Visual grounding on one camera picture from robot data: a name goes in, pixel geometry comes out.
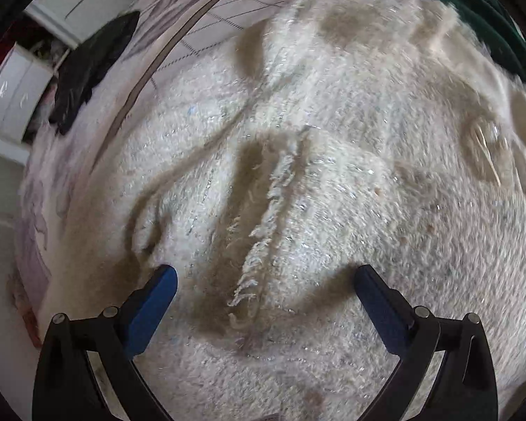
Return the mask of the floral grid-pattern bed sheet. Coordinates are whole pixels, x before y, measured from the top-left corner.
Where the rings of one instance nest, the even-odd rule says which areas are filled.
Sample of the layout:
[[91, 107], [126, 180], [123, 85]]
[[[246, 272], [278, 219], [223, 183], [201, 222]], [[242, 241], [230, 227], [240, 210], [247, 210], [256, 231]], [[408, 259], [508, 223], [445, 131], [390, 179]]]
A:
[[72, 202], [100, 157], [155, 103], [162, 85], [199, 56], [278, 12], [291, 0], [136, 0], [130, 43], [82, 105], [66, 134], [41, 125], [20, 184], [17, 276], [10, 289], [34, 345], [54, 256]]

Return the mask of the white drawer cabinet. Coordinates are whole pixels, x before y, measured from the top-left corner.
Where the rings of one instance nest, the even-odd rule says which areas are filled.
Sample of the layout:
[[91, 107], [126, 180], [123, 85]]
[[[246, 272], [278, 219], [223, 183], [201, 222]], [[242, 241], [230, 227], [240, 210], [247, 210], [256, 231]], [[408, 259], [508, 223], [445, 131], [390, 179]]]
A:
[[27, 163], [26, 130], [60, 65], [79, 44], [65, 21], [37, 2], [29, 4], [1, 40], [1, 158]]

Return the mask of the black garment on bed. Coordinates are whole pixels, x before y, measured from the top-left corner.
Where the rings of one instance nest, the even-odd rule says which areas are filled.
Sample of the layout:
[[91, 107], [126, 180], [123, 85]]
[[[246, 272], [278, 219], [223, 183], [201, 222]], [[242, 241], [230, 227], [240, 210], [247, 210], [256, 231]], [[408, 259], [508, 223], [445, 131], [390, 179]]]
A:
[[111, 20], [62, 63], [55, 104], [48, 118], [58, 134], [68, 133], [80, 107], [90, 100], [93, 89], [123, 54], [135, 33], [139, 16], [140, 12], [133, 11]]

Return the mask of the cream fuzzy tweed jacket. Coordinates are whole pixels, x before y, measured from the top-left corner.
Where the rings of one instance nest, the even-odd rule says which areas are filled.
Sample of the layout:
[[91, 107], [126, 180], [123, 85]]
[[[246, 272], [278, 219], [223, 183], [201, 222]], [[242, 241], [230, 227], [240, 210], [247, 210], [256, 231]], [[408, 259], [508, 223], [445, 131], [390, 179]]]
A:
[[351, 289], [479, 315], [526, 382], [526, 85], [435, 0], [294, 0], [163, 85], [75, 199], [45, 327], [179, 287], [137, 365], [177, 420], [350, 420], [396, 359]]

